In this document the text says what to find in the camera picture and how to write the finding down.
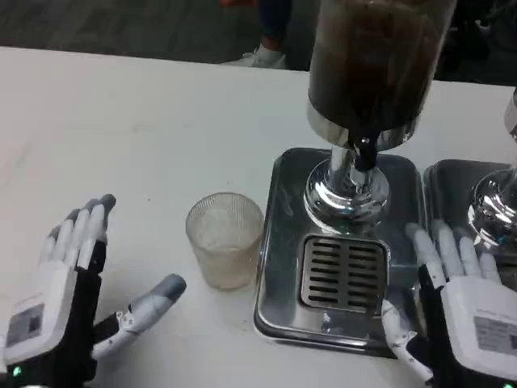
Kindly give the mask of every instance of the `white robotic hand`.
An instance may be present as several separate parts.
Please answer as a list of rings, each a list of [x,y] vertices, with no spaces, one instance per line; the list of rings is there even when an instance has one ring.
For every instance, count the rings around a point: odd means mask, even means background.
[[[82,387],[96,361],[153,326],[186,288],[166,277],[150,293],[94,326],[112,195],[75,209],[45,239],[35,271],[14,298],[3,352],[9,387]]]
[[[436,387],[517,386],[517,293],[501,284],[495,259],[442,221],[433,235],[406,228],[418,259],[418,296],[427,336],[383,300],[382,323],[395,356]]]

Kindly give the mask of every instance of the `chrome base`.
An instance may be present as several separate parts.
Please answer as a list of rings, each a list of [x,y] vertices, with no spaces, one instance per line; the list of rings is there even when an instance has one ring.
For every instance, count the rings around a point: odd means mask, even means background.
[[[391,356],[374,301],[383,296],[386,283],[390,288],[393,286],[400,290],[409,290],[415,283],[417,264],[404,228],[408,222],[422,225],[425,222],[420,176],[409,160],[381,155],[378,158],[379,170],[390,187],[390,206],[381,222],[371,230],[351,230],[350,223],[343,220],[328,228],[311,217],[311,212],[306,209],[304,193],[311,171],[329,156],[327,150],[292,149],[276,160],[267,204],[254,323],[259,331],[277,342]],[[306,282],[311,280],[306,273],[314,268],[313,263],[307,262],[307,242],[325,243],[326,240],[330,240],[327,241],[330,251],[345,249],[337,248],[345,246],[353,247],[355,251],[361,251],[356,248],[359,246],[370,247],[370,257],[360,259],[353,252],[339,256],[339,264],[348,266],[348,269],[338,273],[324,272],[329,275],[325,278],[335,275],[338,282],[336,291],[313,289],[325,293],[318,295],[327,300],[308,304],[310,294],[307,287],[310,290],[310,286],[315,284]],[[371,247],[382,247],[383,256],[379,256],[379,248]],[[329,263],[331,259],[319,259],[318,265],[332,265]],[[321,259],[328,263],[321,264]],[[356,286],[351,285],[350,275],[353,272],[352,276],[355,276],[357,271],[350,267],[367,262],[369,265],[375,263],[371,269],[365,269],[375,271],[375,277],[368,275],[365,278],[375,285],[376,297],[372,300],[366,297],[367,290],[357,290],[363,293],[357,296],[366,304],[362,310],[357,310],[360,305],[354,310],[351,306],[355,305],[348,303],[348,297],[355,295],[349,293],[347,287]],[[361,286],[367,282],[355,283]],[[328,294],[333,292],[338,293],[335,306],[332,306],[334,297]]]
[[[494,227],[494,218],[489,223],[482,223],[484,215],[498,208],[496,184],[505,174],[498,172],[507,170],[508,165],[500,163],[473,162],[465,160],[443,160],[429,167],[424,174],[424,188],[427,203],[427,218],[441,218],[453,229],[461,228],[477,243],[480,251],[489,251],[494,255],[502,282],[517,291],[517,250],[502,246],[501,237],[504,230]],[[494,207],[486,209],[482,206],[485,195]],[[476,211],[469,207],[474,203]],[[479,237],[490,236],[495,244]]]
[[[369,171],[371,182],[359,191],[353,177],[345,177],[340,193],[328,182],[330,160],[319,163],[310,173],[305,186],[305,204],[315,220],[335,230],[346,223],[351,229],[370,228],[382,217],[388,201],[389,185],[378,168]],[[354,173],[353,167],[347,172]]]
[[[490,245],[517,249],[517,207],[512,169],[488,174],[474,187],[467,211],[469,224]]]

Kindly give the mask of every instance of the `white sneaker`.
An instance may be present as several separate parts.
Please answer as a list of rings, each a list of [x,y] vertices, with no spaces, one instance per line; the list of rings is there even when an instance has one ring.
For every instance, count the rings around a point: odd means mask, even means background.
[[[287,69],[285,55],[280,51],[272,51],[260,45],[252,53],[246,53],[238,61],[226,62],[223,65],[242,67],[261,67],[264,69]]]

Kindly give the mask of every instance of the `drip tray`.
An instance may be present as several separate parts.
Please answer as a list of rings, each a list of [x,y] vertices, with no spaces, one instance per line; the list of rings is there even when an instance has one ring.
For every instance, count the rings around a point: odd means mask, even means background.
[[[329,157],[328,150],[293,149],[275,162],[254,324],[279,343],[393,356],[379,317],[381,297],[387,284],[405,291],[416,281],[404,229],[425,224],[420,175],[405,158],[379,155],[390,190],[383,220],[361,234],[346,222],[329,230],[311,219],[303,197],[310,172]]]
[[[471,191],[486,175],[508,167],[500,163],[454,159],[442,160],[429,167],[424,175],[429,219],[441,218],[453,229],[462,229],[476,241],[476,232],[467,219]],[[482,243],[478,243],[476,249],[488,250],[494,255],[502,283],[517,291],[517,251],[488,247]]]
[[[386,254],[374,242],[313,236],[305,242],[301,300],[309,307],[380,314]]]

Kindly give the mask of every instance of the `white table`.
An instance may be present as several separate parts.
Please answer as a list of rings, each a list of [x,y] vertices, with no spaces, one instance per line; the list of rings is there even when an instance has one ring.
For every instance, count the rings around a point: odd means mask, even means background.
[[[99,317],[169,272],[187,291],[99,371],[101,386],[413,387],[396,361],[267,342],[253,290],[202,280],[184,233],[188,209],[218,191],[265,210],[286,149],[328,145],[309,128],[307,73],[0,49],[0,293],[38,257],[71,209],[111,192]],[[512,162],[503,127],[511,89],[435,82],[411,141],[393,150],[420,170],[443,158]]]

